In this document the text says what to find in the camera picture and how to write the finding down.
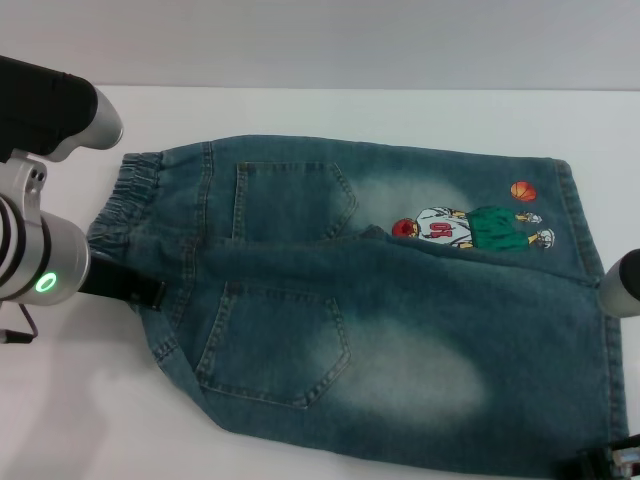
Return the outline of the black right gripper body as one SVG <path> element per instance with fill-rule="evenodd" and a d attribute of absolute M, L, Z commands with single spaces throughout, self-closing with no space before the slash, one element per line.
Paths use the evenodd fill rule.
<path fill-rule="evenodd" d="M 560 462 L 555 478 L 566 480 L 618 480 L 639 476 L 639 440 L 624 439 L 579 451 Z"/>

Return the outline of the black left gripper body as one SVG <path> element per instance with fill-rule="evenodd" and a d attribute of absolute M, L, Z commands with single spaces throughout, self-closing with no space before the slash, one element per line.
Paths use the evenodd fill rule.
<path fill-rule="evenodd" d="M 98 254 L 91 255 L 79 292 L 139 305 L 153 304 L 150 277 Z"/>

